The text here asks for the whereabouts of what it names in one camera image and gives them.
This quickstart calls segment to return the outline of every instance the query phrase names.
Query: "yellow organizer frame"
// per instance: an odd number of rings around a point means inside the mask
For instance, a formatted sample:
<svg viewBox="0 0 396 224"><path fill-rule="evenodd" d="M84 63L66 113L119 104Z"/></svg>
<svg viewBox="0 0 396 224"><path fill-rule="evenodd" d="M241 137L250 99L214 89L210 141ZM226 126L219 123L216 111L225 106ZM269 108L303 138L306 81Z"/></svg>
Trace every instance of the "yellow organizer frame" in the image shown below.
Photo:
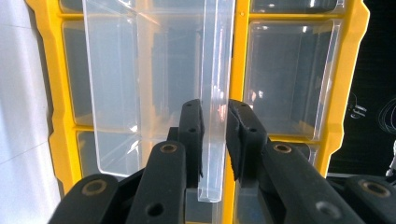
<svg viewBox="0 0 396 224"><path fill-rule="evenodd" d="M82 13L63 13L59 0L26 0L35 12L37 29L43 37L53 103L53 134L49 138L54 172L67 193L81 179L78 154L78 132L92 132L92 126L77 125L73 108L64 51L62 25L65 21L82 21ZM325 176L331 155L341 146L344 136L343 120L359 45L369 19L369 11L362 0L346 0L346 11L340 14L259 14L250 13L249 0L236 0L234 17L233 58L230 98L243 100L244 74L248 51L248 25L251 21L323 21L343 19L338 60L332 84L321 140L271 136L272 140L319 143L316 168ZM233 223L235 183L229 155L226 157L223 192L223 223Z"/></svg>

